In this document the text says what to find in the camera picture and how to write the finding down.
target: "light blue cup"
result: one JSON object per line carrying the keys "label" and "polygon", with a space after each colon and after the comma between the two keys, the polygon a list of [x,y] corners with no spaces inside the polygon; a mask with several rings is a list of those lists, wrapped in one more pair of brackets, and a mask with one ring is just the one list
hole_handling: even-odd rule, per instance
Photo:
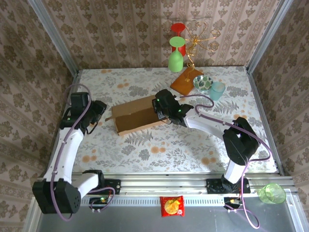
{"label": "light blue cup", "polygon": [[211,86],[209,96],[213,101],[221,98],[223,92],[225,91],[225,84],[222,82],[214,82]]}

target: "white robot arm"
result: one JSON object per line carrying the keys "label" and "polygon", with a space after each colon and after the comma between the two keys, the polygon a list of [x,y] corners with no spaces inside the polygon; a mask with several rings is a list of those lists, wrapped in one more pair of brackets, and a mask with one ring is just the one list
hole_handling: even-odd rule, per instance
{"label": "white robot arm", "polygon": [[[212,115],[208,115],[208,116],[233,124],[232,119],[224,119],[224,118],[219,118],[219,117],[215,117]],[[215,135],[221,140],[224,140],[223,139],[224,131],[230,129],[228,125],[214,123],[210,120],[200,117],[196,113],[195,109],[191,109],[187,112],[184,118],[184,122],[188,128],[195,128],[198,130],[202,130],[206,133]],[[224,177],[232,184],[236,184],[239,181],[244,169],[245,169],[245,165],[241,166],[241,165],[234,163],[232,160],[230,160],[228,163],[227,169],[224,173]]]}
{"label": "white robot arm", "polygon": [[[188,104],[180,105],[175,100],[175,96],[167,89],[161,90],[155,97],[153,107],[160,120],[168,118],[173,124],[202,130],[224,141],[230,161],[220,180],[220,186],[216,186],[217,192],[239,191],[239,180],[245,166],[260,144],[256,139],[225,123],[237,125],[255,135],[247,120],[241,117],[237,120],[223,119],[208,114],[203,114],[204,117],[201,117],[193,106]],[[225,123],[215,123],[212,120],[206,119],[207,117],[215,120],[218,119],[217,121]]]}
{"label": "white robot arm", "polygon": [[[85,133],[90,134],[94,130],[107,106],[101,101],[92,101],[82,119],[76,122],[88,105],[88,93],[73,93],[70,98],[71,107],[64,113],[60,122],[55,155],[49,163],[43,181],[36,181],[32,187],[33,194],[42,212],[45,214],[56,213],[55,204],[51,197],[51,182],[54,185],[55,199],[60,212],[71,214],[77,212],[81,199],[90,190],[105,187],[104,176],[101,170],[85,171],[74,183],[71,181],[71,175],[77,150]],[[96,125],[88,132],[87,127],[90,123]],[[72,131],[65,141],[64,139],[70,130]],[[63,148],[57,164],[56,160],[59,156],[61,146]]]}

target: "green patterned bowl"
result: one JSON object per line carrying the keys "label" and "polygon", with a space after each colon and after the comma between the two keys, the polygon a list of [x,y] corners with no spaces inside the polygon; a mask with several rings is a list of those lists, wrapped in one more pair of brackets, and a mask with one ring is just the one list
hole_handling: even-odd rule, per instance
{"label": "green patterned bowl", "polygon": [[198,91],[207,91],[211,88],[213,84],[212,79],[206,75],[199,75],[193,80],[193,85]]}

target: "metal base plate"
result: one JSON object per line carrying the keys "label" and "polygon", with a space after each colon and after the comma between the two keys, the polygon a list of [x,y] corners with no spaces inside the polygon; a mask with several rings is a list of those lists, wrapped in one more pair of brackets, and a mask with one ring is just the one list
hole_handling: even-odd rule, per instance
{"label": "metal base plate", "polygon": [[[249,181],[246,178],[244,178],[243,183],[244,183],[243,193],[251,193]],[[229,192],[228,190],[222,187],[221,179],[207,179],[206,188],[208,194],[240,193],[241,183],[239,181],[237,184],[235,184],[234,191]]]}

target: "floral patterned table surface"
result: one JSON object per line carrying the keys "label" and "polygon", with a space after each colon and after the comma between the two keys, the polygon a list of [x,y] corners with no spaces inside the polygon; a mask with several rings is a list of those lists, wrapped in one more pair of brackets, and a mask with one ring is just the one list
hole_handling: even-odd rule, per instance
{"label": "floral patterned table surface", "polygon": [[[256,134],[266,140],[262,121],[249,79],[243,67],[197,68],[214,81],[225,83],[223,96],[215,101],[208,114],[224,118],[246,118]],[[97,128],[86,135],[78,149],[73,170],[101,169],[104,173],[135,172],[223,172],[229,158],[224,142],[214,135],[176,125],[160,125],[118,136],[111,107],[154,95],[170,84],[180,73],[167,68],[83,70],[80,83],[89,87],[92,98],[108,105]],[[209,104],[202,97],[181,99],[191,105]],[[268,154],[260,146],[253,158]],[[249,172],[276,172],[274,160],[255,162]]]}

